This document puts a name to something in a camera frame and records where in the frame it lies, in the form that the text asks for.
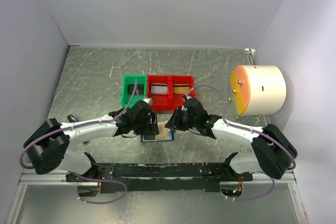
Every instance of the cylindrical container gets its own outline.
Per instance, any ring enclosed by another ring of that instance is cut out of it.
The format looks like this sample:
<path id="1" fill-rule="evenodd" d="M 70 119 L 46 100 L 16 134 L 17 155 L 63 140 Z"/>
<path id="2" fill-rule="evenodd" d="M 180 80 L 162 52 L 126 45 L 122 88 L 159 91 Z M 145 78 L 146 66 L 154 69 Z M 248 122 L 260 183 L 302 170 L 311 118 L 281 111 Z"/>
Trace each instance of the cylindrical container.
<path id="1" fill-rule="evenodd" d="M 239 115 L 276 113 L 286 98 L 286 83 L 276 66 L 235 67 L 230 76 Z"/>

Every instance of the black object in green bin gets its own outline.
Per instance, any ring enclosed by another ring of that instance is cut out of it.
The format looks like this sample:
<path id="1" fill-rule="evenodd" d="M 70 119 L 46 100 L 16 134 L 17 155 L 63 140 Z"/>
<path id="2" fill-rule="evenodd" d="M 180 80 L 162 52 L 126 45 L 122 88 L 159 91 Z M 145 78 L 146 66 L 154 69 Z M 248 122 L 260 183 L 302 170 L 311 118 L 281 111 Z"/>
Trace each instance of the black object in green bin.
<path id="1" fill-rule="evenodd" d="M 127 87 L 127 94 L 132 94 L 134 89 L 134 84 L 129 84 Z M 139 94 L 144 94 L 145 93 L 145 85 L 144 84 L 138 84 L 138 91 Z"/>

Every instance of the red divided tray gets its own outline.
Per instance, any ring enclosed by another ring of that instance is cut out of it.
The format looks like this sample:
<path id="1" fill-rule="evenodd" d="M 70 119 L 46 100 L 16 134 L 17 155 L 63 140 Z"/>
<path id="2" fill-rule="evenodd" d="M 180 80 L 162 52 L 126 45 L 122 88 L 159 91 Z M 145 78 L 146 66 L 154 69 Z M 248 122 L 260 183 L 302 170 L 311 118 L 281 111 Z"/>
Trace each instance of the red divided tray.
<path id="1" fill-rule="evenodd" d="M 167 84 L 168 94 L 151 94 L 153 83 Z M 189 88 L 194 87 L 194 78 L 192 76 L 147 76 L 147 97 L 152 98 L 152 110 L 165 111 L 175 110 L 177 106 L 183 106 L 182 94 L 173 93 L 174 84 L 188 84 Z"/>

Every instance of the gray marble table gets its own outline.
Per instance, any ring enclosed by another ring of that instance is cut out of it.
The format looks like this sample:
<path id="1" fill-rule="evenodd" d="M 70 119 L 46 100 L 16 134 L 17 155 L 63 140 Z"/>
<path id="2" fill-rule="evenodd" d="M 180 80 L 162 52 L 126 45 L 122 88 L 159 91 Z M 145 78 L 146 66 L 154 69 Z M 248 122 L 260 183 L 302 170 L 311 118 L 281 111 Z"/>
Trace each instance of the gray marble table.
<path id="1" fill-rule="evenodd" d="M 243 50 L 193 49 L 87 49 L 72 47 L 51 106 L 49 118 L 67 122 L 73 114 L 79 120 L 94 119 L 121 108 L 121 91 L 125 74 L 190 74 L 195 85 L 212 84 L 227 92 L 228 78 L 236 65 L 249 65 Z M 211 114 L 221 115 L 226 106 L 221 96 L 209 88 L 196 89 L 196 97 Z M 161 114 L 158 121 L 170 118 Z M 265 126 L 258 116 L 232 121 Z M 178 132 L 174 141 L 141 143 L 140 137 L 107 137 L 72 147 L 85 151 L 99 163 L 221 162 L 232 152 L 243 153 L 245 147 L 213 140 L 190 132 Z"/>

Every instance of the white wall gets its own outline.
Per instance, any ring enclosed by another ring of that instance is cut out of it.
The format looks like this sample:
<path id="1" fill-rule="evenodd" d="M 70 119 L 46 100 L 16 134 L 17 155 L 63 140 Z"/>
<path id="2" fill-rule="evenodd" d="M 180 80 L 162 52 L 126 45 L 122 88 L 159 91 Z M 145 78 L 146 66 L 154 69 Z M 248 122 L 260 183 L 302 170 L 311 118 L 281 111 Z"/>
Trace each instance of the white wall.
<path id="1" fill-rule="evenodd" d="M 282 0 L 46 0 L 70 45 L 256 48 Z"/>
<path id="2" fill-rule="evenodd" d="M 284 0 L 257 48 L 288 85 L 271 117 L 298 150 L 296 175 L 310 223 L 336 220 L 336 0 Z"/>
<path id="3" fill-rule="evenodd" d="M 0 223 L 22 169 L 23 143 L 46 119 L 66 43 L 44 0 L 0 0 Z"/>

